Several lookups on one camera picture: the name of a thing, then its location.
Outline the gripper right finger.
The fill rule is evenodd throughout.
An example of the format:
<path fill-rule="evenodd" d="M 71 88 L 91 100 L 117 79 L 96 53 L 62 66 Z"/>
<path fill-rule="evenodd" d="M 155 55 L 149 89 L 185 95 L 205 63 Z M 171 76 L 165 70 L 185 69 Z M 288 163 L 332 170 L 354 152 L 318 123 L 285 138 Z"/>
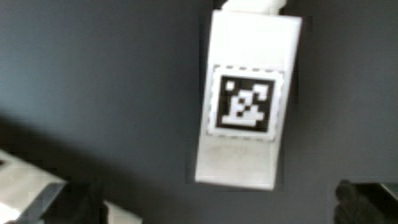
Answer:
<path fill-rule="evenodd" d="M 334 224 L 398 224 L 398 183 L 356 183 L 336 187 Z"/>

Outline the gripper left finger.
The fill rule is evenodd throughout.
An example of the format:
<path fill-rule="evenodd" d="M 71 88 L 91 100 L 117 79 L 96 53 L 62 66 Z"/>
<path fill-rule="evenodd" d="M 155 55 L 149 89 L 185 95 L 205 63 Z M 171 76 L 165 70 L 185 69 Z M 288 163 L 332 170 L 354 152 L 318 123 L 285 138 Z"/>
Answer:
<path fill-rule="evenodd" d="M 50 183 L 14 224 L 109 224 L 109 207 L 98 183 Z"/>

